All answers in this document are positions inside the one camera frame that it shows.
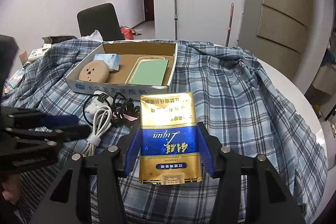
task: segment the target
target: plaid cloth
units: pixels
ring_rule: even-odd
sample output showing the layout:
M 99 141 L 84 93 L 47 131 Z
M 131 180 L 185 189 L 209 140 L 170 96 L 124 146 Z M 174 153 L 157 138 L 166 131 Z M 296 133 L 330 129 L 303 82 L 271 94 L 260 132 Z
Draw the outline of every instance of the plaid cloth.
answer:
M 179 42 L 172 91 L 193 92 L 197 121 L 241 155 L 265 154 L 286 182 L 298 204 L 306 204 L 306 222 L 320 203 L 327 175 L 323 148 L 303 118 L 272 85 L 257 59 L 241 48 L 205 42 Z M 64 77 L 100 43 L 79 39 L 57 44 L 30 65 L 21 85 L 4 96 L 3 105 L 37 108 L 52 115 L 74 114 L 82 123 L 87 95 L 70 90 Z M 97 153 L 116 144 L 126 127 L 111 129 Z M 85 140 L 65 144 L 56 165 L 22 174 L 18 204 L 28 222 L 67 158 L 81 152 Z M 130 223 L 206 223 L 214 206 L 218 179 L 203 171 L 200 183 L 159 186 L 138 181 L 138 161 L 121 194 Z M 241 177 L 239 219 L 245 218 L 246 178 Z M 96 179 L 91 183 L 93 223 L 99 223 Z

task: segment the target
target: coiled white cable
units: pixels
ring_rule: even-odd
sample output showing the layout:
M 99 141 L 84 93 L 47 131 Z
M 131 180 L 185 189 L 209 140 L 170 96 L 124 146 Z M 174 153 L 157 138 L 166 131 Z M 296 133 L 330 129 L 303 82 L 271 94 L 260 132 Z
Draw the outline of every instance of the coiled white cable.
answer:
M 111 118 L 112 109 L 109 106 L 102 105 L 98 107 L 93 116 L 92 133 L 88 137 L 87 145 L 82 151 L 84 156 L 93 156 L 95 154 L 95 149 L 101 141 L 100 137 L 111 127 Z

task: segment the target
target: round beige object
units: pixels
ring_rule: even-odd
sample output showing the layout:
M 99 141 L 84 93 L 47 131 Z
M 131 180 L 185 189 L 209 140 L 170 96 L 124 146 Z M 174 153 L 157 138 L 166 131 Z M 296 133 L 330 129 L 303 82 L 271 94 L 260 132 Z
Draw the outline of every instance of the round beige object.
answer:
M 101 60 L 88 63 L 79 74 L 78 80 L 95 83 L 105 83 L 109 77 L 109 67 Z

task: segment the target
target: green card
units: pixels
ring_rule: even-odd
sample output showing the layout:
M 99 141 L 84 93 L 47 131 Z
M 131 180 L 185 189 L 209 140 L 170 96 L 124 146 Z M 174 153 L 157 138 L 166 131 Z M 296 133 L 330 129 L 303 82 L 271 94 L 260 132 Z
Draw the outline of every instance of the green card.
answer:
M 147 60 L 142 61 L 130 84 L 136 85 L 162 85 L 162 80 L 166 72 L 168 60 Z

